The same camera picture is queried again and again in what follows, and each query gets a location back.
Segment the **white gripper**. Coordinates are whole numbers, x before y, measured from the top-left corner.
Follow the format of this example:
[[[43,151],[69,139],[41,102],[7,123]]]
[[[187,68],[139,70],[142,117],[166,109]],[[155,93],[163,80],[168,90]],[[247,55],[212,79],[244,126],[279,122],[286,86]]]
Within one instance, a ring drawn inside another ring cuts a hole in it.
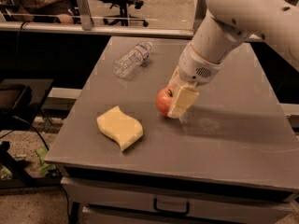
[[[178,68],[172,74],[167,89],[174,94],[167,116],[179,119],[193,105],[199,96],[195,87],[181,86],[186,82],[197,82],[199,85],[209,83],[221,70],[221,65],[210,63],[198,55],[188,43],[178,60]]]

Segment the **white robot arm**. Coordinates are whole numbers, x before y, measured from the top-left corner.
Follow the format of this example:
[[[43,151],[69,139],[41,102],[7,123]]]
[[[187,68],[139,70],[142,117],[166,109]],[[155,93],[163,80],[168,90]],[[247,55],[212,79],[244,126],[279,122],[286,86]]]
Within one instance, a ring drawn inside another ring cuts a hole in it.
[[[249,36],[257,35],[299,70],[299,9],[284,0],[206,0],[206,15],[182,51],[169,86],[167,116],[180,118],[199,91],[221,70],[221,62]]]

